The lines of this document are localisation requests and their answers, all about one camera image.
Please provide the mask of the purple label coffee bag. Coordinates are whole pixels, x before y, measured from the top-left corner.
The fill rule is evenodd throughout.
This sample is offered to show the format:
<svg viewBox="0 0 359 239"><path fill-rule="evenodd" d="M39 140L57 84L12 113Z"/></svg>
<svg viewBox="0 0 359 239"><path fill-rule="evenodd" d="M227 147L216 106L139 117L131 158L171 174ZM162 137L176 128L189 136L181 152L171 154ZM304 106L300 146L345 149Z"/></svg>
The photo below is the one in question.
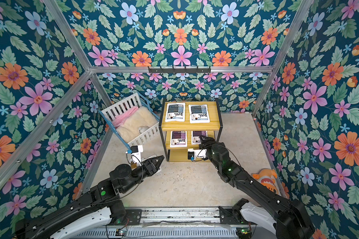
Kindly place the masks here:
<svg viewBox="0 0 359 239"><path fill-rule="evenodd" d="M197 145L201 144L199 137L201 135L207 136L207 131L201 130L201 131L192 131L191 132L191 144Z"/></svg>
<svg viewBox="0 0 359 239"><path fill-rule="evenodd" d="M187 147L186 131L172 131L170 147Z"/></svg>

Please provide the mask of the yellow label coffee bag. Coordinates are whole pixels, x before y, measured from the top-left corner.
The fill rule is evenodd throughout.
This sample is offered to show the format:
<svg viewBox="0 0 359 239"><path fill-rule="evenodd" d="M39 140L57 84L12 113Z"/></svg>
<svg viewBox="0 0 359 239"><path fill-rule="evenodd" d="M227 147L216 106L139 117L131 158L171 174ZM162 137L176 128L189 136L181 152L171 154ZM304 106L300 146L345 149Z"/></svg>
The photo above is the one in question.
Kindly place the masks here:
<svg viewBox="0 0 359 239"><path fill-rule="evenodd" d="M151 166L152 166L152 175L159 172L160 171L160 168L161 168L161 164L162 163L154 163L153 162L153 157L150 158L150 161L151 161Z"/></svg>

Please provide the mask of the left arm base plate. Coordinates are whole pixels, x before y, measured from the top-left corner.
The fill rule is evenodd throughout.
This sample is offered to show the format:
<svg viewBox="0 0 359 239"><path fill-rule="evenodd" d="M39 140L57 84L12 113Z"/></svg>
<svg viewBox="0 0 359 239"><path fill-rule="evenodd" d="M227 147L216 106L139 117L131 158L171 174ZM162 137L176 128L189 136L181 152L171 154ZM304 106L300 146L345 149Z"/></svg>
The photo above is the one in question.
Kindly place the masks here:
<svg viewBox="0 0 359 239"><path fill-rule="evenodd" d="M124 209L112 214L111 224L115 226L135 226L139 225L142 218L141 209Z"/></svg>

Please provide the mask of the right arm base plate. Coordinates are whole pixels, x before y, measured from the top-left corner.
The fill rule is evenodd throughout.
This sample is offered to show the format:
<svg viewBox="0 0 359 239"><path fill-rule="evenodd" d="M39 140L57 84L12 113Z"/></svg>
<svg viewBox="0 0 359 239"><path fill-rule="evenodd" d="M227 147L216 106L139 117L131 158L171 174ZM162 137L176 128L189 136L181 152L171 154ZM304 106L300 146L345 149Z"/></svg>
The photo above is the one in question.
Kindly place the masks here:
<svg viewBox="0 0 359 239"><path fill-rule="evenodd" d="M250 222L246 221L236 210L233 210L230 207L218 207L218 211L221 224L245 226L250 224Z"/></svg>

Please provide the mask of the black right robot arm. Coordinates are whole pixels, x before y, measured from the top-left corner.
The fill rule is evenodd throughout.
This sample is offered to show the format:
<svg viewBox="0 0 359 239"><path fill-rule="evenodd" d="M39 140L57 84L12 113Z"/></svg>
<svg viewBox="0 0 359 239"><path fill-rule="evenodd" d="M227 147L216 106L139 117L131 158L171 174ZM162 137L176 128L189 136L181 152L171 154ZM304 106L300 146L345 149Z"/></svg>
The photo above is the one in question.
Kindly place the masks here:
<svg viewBox="0 0 359 239"><path fill-rule="evenodd" d="M307 210L299 200L289 200L255 180L239 164L232 161L229 150L212 137L200 137L202 158L208 159L217 169L221 180L244 192L260 206L241 199L234 210L236 219L255 223L273 233L278 239L309 239L315 232Z"/></svg>

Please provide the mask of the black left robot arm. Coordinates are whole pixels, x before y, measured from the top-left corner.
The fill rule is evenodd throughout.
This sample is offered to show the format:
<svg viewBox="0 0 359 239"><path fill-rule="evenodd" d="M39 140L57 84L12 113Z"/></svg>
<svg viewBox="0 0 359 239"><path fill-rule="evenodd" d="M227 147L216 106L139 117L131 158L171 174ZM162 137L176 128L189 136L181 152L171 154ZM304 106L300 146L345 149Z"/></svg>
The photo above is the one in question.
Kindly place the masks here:
<svg viewBox="0 0 359 239"><path fill-rule="evenodd" d="M120 164L109 178L83 193L72 203L39 219L22 219L16 223L16 239L70 239L96 227L110 223L122 225L128 221L122 196L136 188L146 177L160 169L163 155L148 158L132 169Z"/></svg>

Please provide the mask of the grey label coffee bag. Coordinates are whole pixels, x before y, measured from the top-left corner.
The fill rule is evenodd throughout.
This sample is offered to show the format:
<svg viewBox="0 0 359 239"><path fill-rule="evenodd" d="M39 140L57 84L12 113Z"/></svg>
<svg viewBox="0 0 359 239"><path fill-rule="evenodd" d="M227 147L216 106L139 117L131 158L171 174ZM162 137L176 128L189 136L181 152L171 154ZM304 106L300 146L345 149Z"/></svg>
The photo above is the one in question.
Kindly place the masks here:
<svg viewBox="0 0 359 239"><path fill-rule="evenodd" d="M168 103L165 122L185 121L185 103Z"/></svg>
<svg viewBox="0 0 359 239"><path fill-rule="evenodd" d="M189 122L190 123L209 123L210 117L208 107L204 105L189 105Z"/></svg>

